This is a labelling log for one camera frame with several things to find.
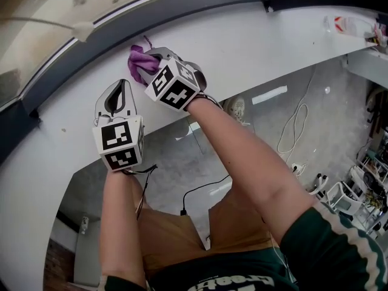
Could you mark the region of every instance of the plastic bottle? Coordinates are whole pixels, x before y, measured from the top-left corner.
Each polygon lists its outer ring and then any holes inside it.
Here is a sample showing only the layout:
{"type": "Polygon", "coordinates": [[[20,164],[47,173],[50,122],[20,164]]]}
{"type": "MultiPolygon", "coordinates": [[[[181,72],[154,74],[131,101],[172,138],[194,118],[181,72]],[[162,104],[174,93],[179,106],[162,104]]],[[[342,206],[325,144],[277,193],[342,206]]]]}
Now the plastic bottle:
{"type": "Polygon", "coordinates": [[[337,32],[359,38],[371,38],[375,36],[374,25],[360,18],[325,16],[323,25],[328,32],[337,32]]]}

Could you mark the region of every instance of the shirt sleeve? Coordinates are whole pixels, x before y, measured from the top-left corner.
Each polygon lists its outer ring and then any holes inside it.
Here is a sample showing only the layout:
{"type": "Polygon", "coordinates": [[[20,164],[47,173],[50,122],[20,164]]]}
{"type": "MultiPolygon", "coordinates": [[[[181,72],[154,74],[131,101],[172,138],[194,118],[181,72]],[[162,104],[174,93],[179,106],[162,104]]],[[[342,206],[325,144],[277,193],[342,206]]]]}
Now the shirt sleeve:
{"type": "Polygon", "coordinates": [[[387,268],[378,244],[327,204],[303,213],[284,235],[281,251],[300,290],[379,291],[387,268]]]}
{"type": "Polygon", "coordinates": [[[145,289],[131,281],[114,277],[101,277],[98,291],[145,291],[145,289]]]}

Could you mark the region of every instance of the power outlet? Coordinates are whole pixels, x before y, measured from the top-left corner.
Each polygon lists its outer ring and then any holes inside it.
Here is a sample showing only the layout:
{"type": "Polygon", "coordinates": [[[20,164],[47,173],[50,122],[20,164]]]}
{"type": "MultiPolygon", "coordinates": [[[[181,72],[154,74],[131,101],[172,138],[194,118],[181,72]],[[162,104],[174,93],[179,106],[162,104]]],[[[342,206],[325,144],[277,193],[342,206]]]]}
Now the power outlet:
{"type": "Polygon", "coordinates": [[[291,165],[291,170],[292,170],[293,172],[300,172],[300,171],[302,171],[302,166],[301,166],[301,165],[299,165],[299,164],[295,164],[295,163],[293,163],[293,164],[291,165]]]}

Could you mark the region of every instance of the chair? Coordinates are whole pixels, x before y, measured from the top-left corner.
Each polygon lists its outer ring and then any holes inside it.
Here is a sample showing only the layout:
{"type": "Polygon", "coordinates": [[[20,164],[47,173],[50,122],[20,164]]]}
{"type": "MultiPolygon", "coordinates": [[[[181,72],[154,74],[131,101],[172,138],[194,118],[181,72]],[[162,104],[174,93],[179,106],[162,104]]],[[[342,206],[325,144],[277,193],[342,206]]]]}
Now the chair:
{"type": "Polygon", "coordinates": [[[366,193],[369,190],[363,179],[364,174],[365,171],[363,171],[358,166],[353,166],[350,169],[350,175],[352,177],[353,182],[355,183],[355,186],[352,187],[352,190],[358,195],[360,201],[365,201],[366,193]]]}
{"type": "Polygon", "coordinates": [[[360,209],[362,202],[356,193],[345,183],[345,182],[337,182],[327,191],[325,195],[325,199],[323,199],[332,209],[339,210],[347,215],[354,215],[358,209],[360,209]],[[344,192],[345,188],[350,191],[352,197],[349,197],[344,192]]]}

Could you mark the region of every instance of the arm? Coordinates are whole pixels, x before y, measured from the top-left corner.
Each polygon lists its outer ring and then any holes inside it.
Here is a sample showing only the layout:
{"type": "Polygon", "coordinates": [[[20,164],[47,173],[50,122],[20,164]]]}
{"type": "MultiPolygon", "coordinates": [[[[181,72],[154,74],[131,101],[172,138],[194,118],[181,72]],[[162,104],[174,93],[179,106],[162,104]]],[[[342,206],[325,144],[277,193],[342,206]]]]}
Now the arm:
{"type": "Polygon", "coordinates": [[[280,243],[301,290],[384,288],[384,255],[374,240],[316,202],[266,143],[216,105],[195,99],[187,110],[280,243]]]}
{"type": "Polygon", "coordinates": [[[187,110],[280,243],[289,227],[315,203],[315,199],[264,141],[216,105],[198,98],[187,110]]]}
{"type": "Polygon", "coordinates": [[[133,178],[107,175],[102,202],[100,262],[104,276],[115,276],[146,287],[132,196],[133,178]]]}

